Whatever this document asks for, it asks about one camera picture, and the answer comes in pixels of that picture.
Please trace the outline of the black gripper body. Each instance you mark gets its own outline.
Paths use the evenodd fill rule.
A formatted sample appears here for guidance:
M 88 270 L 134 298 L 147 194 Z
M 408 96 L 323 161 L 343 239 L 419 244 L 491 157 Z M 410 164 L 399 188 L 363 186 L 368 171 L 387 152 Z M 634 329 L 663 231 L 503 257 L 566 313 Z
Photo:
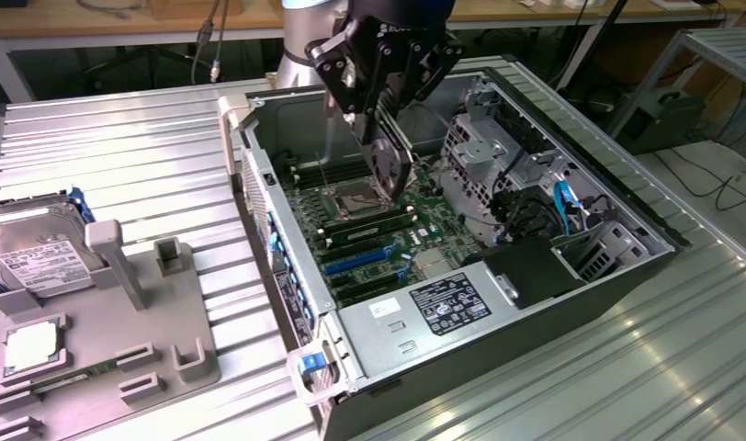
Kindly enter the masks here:
M 388 33 L 412 32 L 428 41 L 454 41 L 447 30 L 452 9 L 452 1 L 350 1 L 343 39 L 363 44 Z

